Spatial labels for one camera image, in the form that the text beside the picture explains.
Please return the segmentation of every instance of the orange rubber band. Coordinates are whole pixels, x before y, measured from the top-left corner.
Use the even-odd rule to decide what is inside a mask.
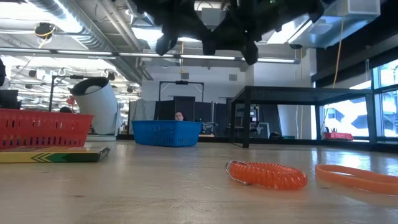
[[[398,195],[398,177],[395,176],[337,165],[316,165],[315,173],[321,179],[347,187],[356,187],[380,194]]]
[[[226,171],[242,184],[257,184],[269,189],[297,190],[308,182],[307,175],[301,170],[278,164],[229,161]]]

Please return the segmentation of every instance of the metal key ring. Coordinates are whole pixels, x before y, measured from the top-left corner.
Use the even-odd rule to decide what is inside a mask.
[[[225,164],[225,171],[226,171],[226,173],[227,173],[233,180],[238,181],[239,183],[244,184],[244,185],[250,185],[250,184],[247,183],[247,182],[244,182],[244,181],[239,180],[239,179],[235,179],[235,178],[229,173],[229,167],[228,167],[228,166],[231,165],[231,164],[241,164],[241,165],[246,165],[246,166],[250,166],[250,165],[247,164],[247,163],[245,163],[245,162],[242,162],[242,161],[228,161],[228,162]]]

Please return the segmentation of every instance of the red object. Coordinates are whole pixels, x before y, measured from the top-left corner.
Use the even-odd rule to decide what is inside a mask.
[[[67,99],[67,103],[69,105],[75,105],[75,97],[71,96],[69,99]]]
[[[325,133],[325,139],[344,139],[344,140],[354,140],[352,134],[347,133]]]
[[[301,170],[260,162],[245,164],[232,163],[229,167],[230,175],[245,183],[263,185],[270,189],[297,190],[307,185],[307,175]]]
[[[0,150],[84,146],[92,115],[0,109]]]

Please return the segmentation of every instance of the table surface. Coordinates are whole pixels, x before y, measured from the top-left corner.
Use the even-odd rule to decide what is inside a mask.
[[[397,223],[397,197],[320,182],[315,164],[398,175],[398,155],[327,147],[199,143],[169,148],[134,141],[100,163],[0,164],[2,224],[62,223]],[[273,162],[308,175],[298,191],[229,178],[229,160]]]
[[[372,93],[371,90],[337,88],[245,86],[233,101],[243,103],[247,91],[251,92],[253,103],[273,103],[279,105],[325,105],[364,97],[366,94]]]

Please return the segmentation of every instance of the orange coil lanyard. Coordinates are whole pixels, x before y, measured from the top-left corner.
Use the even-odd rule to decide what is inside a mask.
[[[257,184],[269,189],[297,190],[308,183],[301,170],[271,163],[229,161],[225,171],[239,183]]]

